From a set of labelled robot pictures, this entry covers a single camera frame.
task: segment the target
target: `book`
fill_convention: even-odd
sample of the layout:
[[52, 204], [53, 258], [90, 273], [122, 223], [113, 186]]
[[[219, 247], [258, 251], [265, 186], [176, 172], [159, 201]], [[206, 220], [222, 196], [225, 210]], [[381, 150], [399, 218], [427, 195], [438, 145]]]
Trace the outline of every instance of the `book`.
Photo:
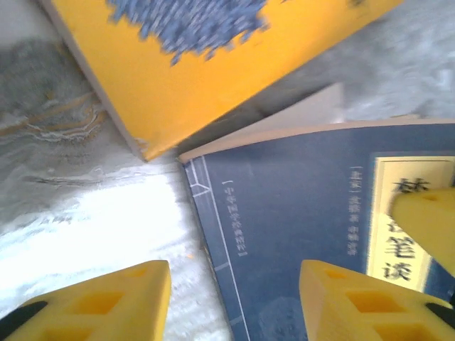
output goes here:
[[148, 161], [402, 0], [41, 3]]
[[334, 89], [300, 103], [293, 121], [278, 113], [180, 155], [236, 340], [307, 340], [304, 259], [453, 293], [455, 278], [388, 213], [396, 193], [454, 185], [455, 120], [306, 124], [339, 108]]

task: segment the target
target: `gray floor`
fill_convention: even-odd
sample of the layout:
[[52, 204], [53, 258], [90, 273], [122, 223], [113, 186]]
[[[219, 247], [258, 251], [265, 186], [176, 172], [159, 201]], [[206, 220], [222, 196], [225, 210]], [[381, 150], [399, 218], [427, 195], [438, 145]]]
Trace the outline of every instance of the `gray floor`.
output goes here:
[[[416, 110], [455, 117], [454, 18], [453, 0], [408, 1], [256, 96], [238, 119], [266, 116], [332, 82], [346, 87], [349, 119]], [[90, 91], [76, 88], [77, 96]], [[54, 94], [61, 103], [71, 99], [64, 90]], [[31, 114], [0, 112], [0, 131]], [[40, 293], [167, 259], [165, 339], [229, 340], [174, 151], [144, 165], [109, 119], [80, 134], [0, 136], [0, 316]]]

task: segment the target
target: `blue book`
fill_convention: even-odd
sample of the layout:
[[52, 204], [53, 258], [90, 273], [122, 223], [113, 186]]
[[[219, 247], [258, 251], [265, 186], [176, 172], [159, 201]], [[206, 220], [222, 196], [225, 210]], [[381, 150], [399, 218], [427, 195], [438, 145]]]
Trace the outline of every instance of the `blue book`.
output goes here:
[[[329, 110], [321, 99], [302, 115]], [[455, 279], [387, 211], [454, 185], [454, 120], [260, 123], [180, 157], [236, 340], [307, 340], [304, 259], [450, 299]]]

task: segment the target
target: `white surface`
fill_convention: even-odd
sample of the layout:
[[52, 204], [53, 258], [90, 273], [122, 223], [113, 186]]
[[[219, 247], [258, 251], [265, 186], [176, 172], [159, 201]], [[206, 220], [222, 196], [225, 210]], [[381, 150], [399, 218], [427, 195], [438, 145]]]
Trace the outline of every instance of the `white surface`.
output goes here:
[[[29, 4], [0, 0], [0, 47], [36, 35], [53, 39]], [[351, 119], [416, 108], [455, 117], [454, 18], [454, 0], [408, 1], [275, 84], [256, 106], [267, 113], [302, 92], [342, 82]], [[2, 141], [0, 154], [0, 315], [40, 293], [168, 259], [166, 339], [229, 339], [171, 152], [143, 165], [109, 121], [90, 144]]]
[[29, 38], [60, 40], [33, 0], [0, 0], [0, 48]]

